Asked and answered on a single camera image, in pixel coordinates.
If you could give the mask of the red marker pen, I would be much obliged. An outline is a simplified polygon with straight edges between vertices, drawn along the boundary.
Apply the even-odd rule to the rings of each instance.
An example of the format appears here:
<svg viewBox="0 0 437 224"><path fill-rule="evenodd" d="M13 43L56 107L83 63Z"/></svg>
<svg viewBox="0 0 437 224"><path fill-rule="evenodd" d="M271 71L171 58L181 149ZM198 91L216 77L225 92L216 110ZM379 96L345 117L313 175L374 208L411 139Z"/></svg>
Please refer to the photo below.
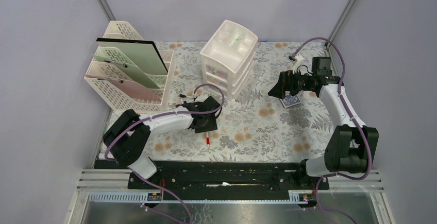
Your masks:
<svg viewBox="0 0 437 224"><path fill-rule="evenodd" d="M206 133L205 133L205 136L206 136L206 144L207 144L207 146L210 146L210 137L209 137L209 132L206 132Z"/></svg>

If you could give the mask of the white plastic drawer organizer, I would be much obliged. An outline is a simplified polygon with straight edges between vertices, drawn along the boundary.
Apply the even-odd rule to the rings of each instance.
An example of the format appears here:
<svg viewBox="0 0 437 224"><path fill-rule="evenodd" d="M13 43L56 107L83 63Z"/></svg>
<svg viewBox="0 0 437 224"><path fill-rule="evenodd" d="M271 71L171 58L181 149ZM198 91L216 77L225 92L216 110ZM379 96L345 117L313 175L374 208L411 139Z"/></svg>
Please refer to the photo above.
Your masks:
<svg viewBox="0 0 437 224"><path fill-rule="evenodd" d="M255 64L258 36L225 20L200 51L204 83L217 86L229 100L240 100Z"/></svg>

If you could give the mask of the pink clipboard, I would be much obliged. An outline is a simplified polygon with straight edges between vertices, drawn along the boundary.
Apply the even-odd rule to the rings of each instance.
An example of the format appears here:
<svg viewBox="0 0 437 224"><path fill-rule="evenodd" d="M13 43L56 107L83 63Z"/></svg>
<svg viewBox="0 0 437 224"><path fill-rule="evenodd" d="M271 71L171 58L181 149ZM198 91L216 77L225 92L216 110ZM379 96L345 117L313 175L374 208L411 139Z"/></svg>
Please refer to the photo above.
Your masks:
<svg viewBox="0 0 437 224"><path fill-rule="evenodd" d="M157 101L161 102L161 97L153 92L151 89L148 89L147 87L132 81L132 80L124 80L124 79L117 79L117 78L109 78L109 77L102 77L102 76L94 76L94 75L88 75L85 74L88 78L95 78L97 80L105 80L109 81L111 84L113 84L116 88L124 92L126 95L131 97L132 99L138 99L143 101Z"/></svg>

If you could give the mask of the green clipboard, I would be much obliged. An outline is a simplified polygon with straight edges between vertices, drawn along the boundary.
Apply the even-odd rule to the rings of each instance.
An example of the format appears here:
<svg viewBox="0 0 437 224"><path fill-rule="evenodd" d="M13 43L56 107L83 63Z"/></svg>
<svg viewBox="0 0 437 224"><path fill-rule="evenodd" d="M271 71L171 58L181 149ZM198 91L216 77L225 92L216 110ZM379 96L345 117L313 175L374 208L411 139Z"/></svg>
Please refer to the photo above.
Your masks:
<svg viewBox="0 0 437 224"><path fill-rule="evenodd" d="M113 63L149 89L164 88L169 71L153 41L98 38L96 42L96 61Z"/></svg>

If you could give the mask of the white binder folder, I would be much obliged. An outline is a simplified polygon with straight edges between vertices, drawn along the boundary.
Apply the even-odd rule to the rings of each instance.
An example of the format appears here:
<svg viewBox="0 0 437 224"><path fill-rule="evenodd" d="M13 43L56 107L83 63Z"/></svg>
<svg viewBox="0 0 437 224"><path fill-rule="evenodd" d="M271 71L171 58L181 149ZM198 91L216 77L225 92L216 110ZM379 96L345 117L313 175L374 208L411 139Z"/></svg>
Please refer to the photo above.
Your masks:
<svg viewBox="0 0 437 224"><path fill-rule="evenodd" d="M167 75L168 69L154 41L97 38L99 46L116 47L121 50L144 73Z"/></svg>

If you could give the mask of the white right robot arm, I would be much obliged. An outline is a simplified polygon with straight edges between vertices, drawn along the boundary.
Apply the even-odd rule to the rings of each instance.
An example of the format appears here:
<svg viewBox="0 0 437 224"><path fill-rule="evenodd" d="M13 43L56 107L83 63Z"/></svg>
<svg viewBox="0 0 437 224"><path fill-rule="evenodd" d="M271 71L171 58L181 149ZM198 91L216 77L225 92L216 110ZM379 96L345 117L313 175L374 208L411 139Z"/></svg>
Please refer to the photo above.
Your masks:
<svg viewBox="0 0 437 224"><path fill-rule="evenodd" d="M295 176L296 184L308 189L316 177L333 175L352 179L353 174L359 174L358 179L364 179L372 167L379 139L377 129L367 126L350 106L341 77L332 74L329 57L314 57L308 73L300 72L302 56L291 59L295 62L293 68L280 72L268 95L284 100L287 93L291 96L301 91L315 93L335 126L324 154L304 162L305 169Z"/></svg>

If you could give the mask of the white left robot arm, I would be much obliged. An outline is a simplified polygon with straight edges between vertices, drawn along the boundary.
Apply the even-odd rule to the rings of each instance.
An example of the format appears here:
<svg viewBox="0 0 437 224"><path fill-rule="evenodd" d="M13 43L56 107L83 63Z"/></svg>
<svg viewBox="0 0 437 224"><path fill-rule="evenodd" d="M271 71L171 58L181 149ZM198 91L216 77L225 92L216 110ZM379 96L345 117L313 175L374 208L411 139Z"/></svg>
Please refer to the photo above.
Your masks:
<svg viewBox="0 0 437 224"><path fill-rule="evenodd" d="M160 175L152 159L143 154L147 141L170 131L215 131L221 109L221 104L212 96L203 101L179 104L172 111L154 115L140 115L129 109L106 131L103 143L119 166L138 174L145 187L154 188L159 184Z"/></svg>

